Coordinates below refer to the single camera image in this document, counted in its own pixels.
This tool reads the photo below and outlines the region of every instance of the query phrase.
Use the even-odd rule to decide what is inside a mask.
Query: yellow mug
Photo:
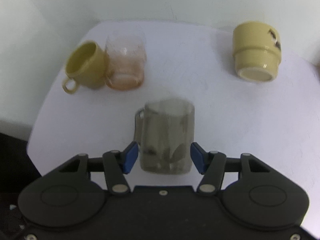
[[[103,86],[104,73],[104,53],[95,41],[86,41],[80,45],[70,56],[66,64],[67,78],[62,83],[62,88],[68,94],[73,94],[79,85],[91,89]],[[69,81],[74,81],[73,88],[67,88]]]
[[[248,81],[267,82],[278,75],[281,63],[279,33],[262,22],[245,22],[233,31],[235,69]]]

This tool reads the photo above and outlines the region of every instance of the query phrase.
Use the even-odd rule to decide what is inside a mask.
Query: black object
[[[299,226],[307,194],[252,155],[227,158],[193,143],[192,160],[204,174],[197,192],[190,186],[130,192],[123,173],[137,154],[133,142],[102,158],[77,155],[30,184],[18,201],[28,225],[14,239],[314,239]],[[111,190],[91,182],[92,171],[104,172]],[[221,190],[224,173],[235,171],[239,180]]]

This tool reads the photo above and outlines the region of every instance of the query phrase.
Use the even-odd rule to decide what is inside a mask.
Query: gray glass mug
[[[195,108],[189,101],[170,98],[147,103],[135,115],[141,168],[160,174],[188,173],[194,127]]]

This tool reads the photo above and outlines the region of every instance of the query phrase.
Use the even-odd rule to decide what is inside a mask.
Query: yellow ceramic cup with black print
[[[238,76],[254,82],[274,80],[281,63],[279,33],[262,22],[245,22],[233,31],[233,57]]]

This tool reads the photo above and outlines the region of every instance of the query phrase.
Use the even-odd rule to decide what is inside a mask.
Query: white wall
[[[260,20],[320,63],[320,0],[0,0],[0,132],[28,138],[42,101],[81,37],[103,20],[156,19],[232,31]]]

